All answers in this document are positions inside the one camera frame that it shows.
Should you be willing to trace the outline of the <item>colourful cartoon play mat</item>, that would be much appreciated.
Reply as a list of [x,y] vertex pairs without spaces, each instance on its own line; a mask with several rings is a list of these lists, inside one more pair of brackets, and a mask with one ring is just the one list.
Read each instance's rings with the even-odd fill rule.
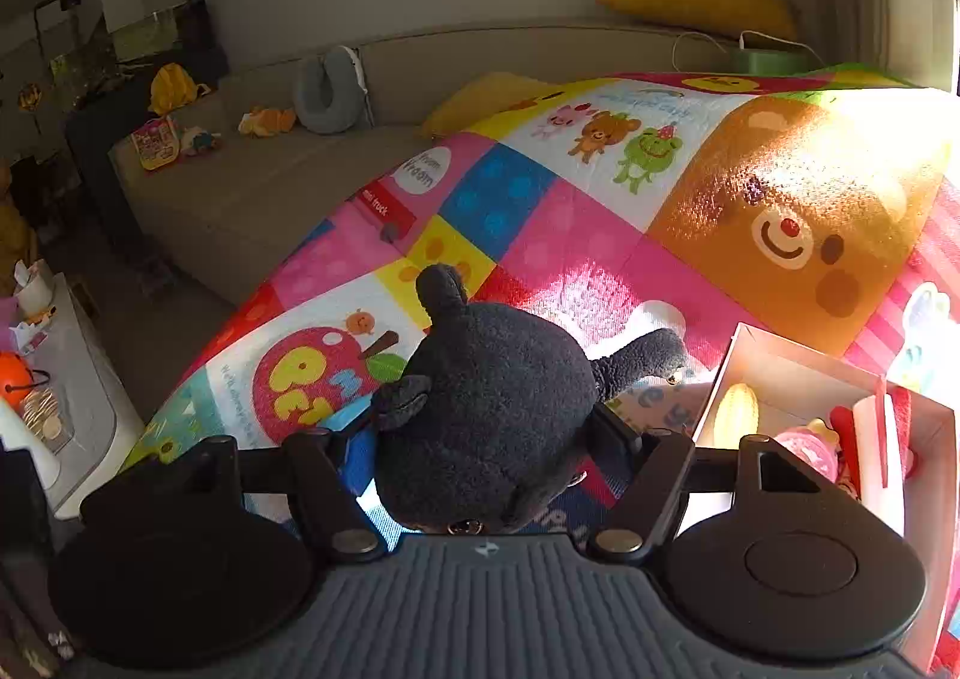
[[958,101],[862,68],[545,86],[359,187],[236,305],[135,445],[172,459],[342,425],[427,331],[416,278],[529,310],[602,356],[674,326],[677,386],[615,399],[693,431],[741,323],[958,399]]

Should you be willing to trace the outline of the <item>pink round toy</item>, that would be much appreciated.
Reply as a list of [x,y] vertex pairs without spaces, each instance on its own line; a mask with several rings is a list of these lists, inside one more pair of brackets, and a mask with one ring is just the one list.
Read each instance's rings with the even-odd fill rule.
[[775,440],[828,481],[838,479],[839,435],[825,420],[817,417],[807,425],[789,427],[776,434]]

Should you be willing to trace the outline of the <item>black plush toy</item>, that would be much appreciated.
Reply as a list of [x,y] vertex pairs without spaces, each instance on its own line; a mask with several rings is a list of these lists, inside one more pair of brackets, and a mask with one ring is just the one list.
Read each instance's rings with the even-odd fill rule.
[[685,364],[669,328],[589,359],[555,323],[471,301],[449,265],[423,269],[416,294],[430,333],[370,404],[377,493],[410,530],[522,530],[578,473],[597,404]]

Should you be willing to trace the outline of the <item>beige sofa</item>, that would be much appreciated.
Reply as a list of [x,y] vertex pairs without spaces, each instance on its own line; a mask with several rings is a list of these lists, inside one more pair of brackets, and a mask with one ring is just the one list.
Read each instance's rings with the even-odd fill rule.
[[220,133],[210,154],[148,172],[130,140],[109,152],[125,199],[174,266],[233,305],[254,292],[309,232],[359,187],[427,147],[430,112],[482,74],[547,83],[632,71],[736,69],[734,42],[631,26],[455,26],[359,44],[373,117],[338,135],[296,127],[239,135],[254,106],[293,102],[298,59],[228,74],[217,91],[178,110],[179,128]]

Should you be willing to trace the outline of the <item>yellow pillow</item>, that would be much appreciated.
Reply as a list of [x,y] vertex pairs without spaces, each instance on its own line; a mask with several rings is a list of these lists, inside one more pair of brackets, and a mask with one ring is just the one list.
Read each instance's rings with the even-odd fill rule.
[[643,25],[667,26],[739,37],[763,32],[799,41],[796,14],[788,0],[596,0],[601,7]]

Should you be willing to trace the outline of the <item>grey neck pillow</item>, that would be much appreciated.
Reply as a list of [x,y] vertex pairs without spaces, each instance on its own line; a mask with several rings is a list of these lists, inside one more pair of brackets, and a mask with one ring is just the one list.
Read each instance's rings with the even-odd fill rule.
[[358,52],[333,46],[299,60],[293,106],[299,123],[316,135],[352,130],[368,113],[368,85]]

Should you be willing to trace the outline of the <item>pink cardboard box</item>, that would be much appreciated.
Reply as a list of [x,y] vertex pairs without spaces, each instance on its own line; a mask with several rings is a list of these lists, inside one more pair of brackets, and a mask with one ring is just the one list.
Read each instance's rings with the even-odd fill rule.
[[[745,386],[757,400],[755,432],[776,434],[812,419],[825,420],[839,435],[836,482],[857,492],[853,406],[874,394],[882,375],[846,364],[799,342],[741,323],[721,360],[693,438],[703,447],[722,447],[742,431],[747,414],[729,393]],[[923,562],[928,591],[918,619],[908,630],[903,654],[913,665],[931,669],[935,647],[953,603],[953,554],[958,546],[958,431],[952,408],[913,393],[910,448],[914,455],[905,481],[903,537]]]

